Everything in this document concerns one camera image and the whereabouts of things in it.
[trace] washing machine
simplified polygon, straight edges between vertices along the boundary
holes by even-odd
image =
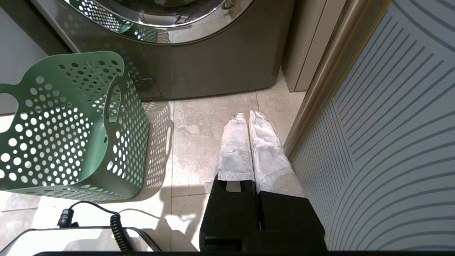
[[[294,0],[31,0],[74,52],[120,54],[143,100],[277,79]]]

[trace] washing machine door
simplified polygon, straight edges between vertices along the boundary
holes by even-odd
[[[65,0],[113,32],[138,41],[177,44],[210,36],[253,0]]]

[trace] green laundry basket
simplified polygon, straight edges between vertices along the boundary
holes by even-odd
[[[51,56],[17,85],[0,133],[0,189],[75,200],[122,200],[142,188],[149,122],[122,58],[110,51]]]

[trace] tile floor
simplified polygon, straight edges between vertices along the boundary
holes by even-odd
[[[144,188],[127,202],[103,204],[120,211],[124,226],[144,229],[165,251],[197,251],[199,227],[213,180],[223,126],[236,113],[263,112],[284,143],[305,92],[289,93],[280,71],[269,89],[232,95],[146,102],[151,122]],[[28,228],[56,226],[74,201],[0,191],[0,248]],[[80,225],[108,225],[110,214],[75,207]]]

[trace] black cable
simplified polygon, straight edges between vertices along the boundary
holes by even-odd
[[[133,247],[131,246],[131,243],[128,240],[128,236],[127,236],[125,230],[123,229],[123,226],[121,225],[120,213],[108,210],[108,209],[106,209],[104,207],[101,207],[98,204],[95,204],[95,203],[90,202],[90,201],[79,201],[79,202],[76,202],[73,205],[71,205],[68,209],[64,209],[62,214],[61,214],[61,216],[60,216],[59,222],[58,222],[58,226],[60,228],[62,228],[62,227],[70,227],[71,226],[71,220],[72,220],[73,215],[74,215],[74,210],[72,208],[75,205],[78,205],[78,204],[81,204],[81,203],[86,203],[86,204],[92,205],[92,206],[94,206],[96,208],[99,208],[99,209],[101,209],[101,210],[103,210],[103,211],[105,211],[107,213],[112,214],[112,216],[111,216],[111,230],[112,230],[112,233],[114,235],[115,241],[117,242],[118,247],[120,248],[121,251],[132,251],[133,250]]]

